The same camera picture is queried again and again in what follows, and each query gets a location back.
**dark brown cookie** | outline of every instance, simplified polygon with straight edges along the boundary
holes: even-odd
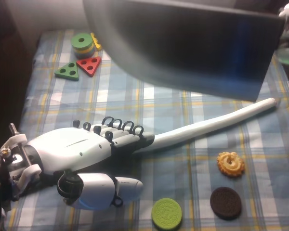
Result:
[[[220,187],[215,189],[210,197],[213,212],[221,219],[236,219],[242,210],[241,198],[231,188]]]

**dark background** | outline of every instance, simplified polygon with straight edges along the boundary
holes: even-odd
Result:
[[[289,0],[272,0],[247,10],[277,13]],[[244,8],[238,3],[237,8]],[[8,125],[19,127],[26,89],[32,71],[32,55],[25,50],[4,0],[0,0],[0,147],[9,138]],[[285,66],[289,78],[289,66]]]

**triangle with holes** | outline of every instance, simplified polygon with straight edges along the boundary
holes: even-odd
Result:
[[[57,78],[65,78],[68,80],[78,81],[79,77],[78,77],[76,62],[71,62],[71,63],[64,65],[60,69],[56,70],[54,72],[54,75]]]
[[[89,59],[81,59],[76,61],[76,63],[87,75],[92,77],[101,63],[101,60],[101,57],[97,56]]]

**tablecloth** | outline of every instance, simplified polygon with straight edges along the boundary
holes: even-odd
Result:
[[[141,82],[121,70],[105,51],[95,53],[102,63],[94,77],[79,69],[78,82],[55,78],[55,70],[76,60],[70,43],[76,33],[51,31],[41,36],[20,127],[29,140],[71,127],[74,119],[97,124],[105,116],[131,120],[159,134],[251,104]],[[183,231],[289,230],[289,82],[275,57],[258,100],[270,97],[279,102],[276,110],[165,150],[135,154],[120,171],[144,184],[138,201],[104,211],[78,210],[65,205],[55,186],[44,187],[12,204],[5,227],[156,230],[152,206],[168,197],[182,208]],[[241,178],[221,174],[216,163],[220,152],[237,152],[244,159]],[[211,192],[221,186],[233,188],[241,197],[242,214],[236,220],[221,220],[211,210]]]

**white wall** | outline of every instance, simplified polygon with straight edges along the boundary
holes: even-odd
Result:
[[[30,52],[43,31],[88,28],[82,0],[5,0]]]

